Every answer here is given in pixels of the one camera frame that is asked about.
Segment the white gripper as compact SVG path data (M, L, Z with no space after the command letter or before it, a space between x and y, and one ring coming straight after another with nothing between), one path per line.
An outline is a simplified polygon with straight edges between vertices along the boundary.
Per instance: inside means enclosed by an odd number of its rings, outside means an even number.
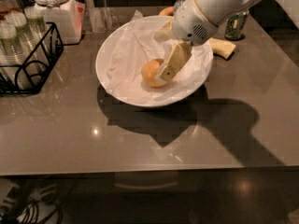
M218 27L210 22L197 5L196 0L185 0L174 14L173 21L169 20L154 33L157 42L173 38L178 41L165 47L164 61L158 68L155 81L165 85L173 80L176 74L192 56L192 45L202 45L218 31Z

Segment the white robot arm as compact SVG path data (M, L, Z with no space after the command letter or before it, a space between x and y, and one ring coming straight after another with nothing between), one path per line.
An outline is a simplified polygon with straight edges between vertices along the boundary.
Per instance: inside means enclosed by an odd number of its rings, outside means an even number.
M239 12L262 0L185 0L173 18L154 34L159 41L174 39L166 48L164 61L155 81L170 82L191 57L193 45L203 45L217 33L219 26ZM299 0L275 0L299 26Z

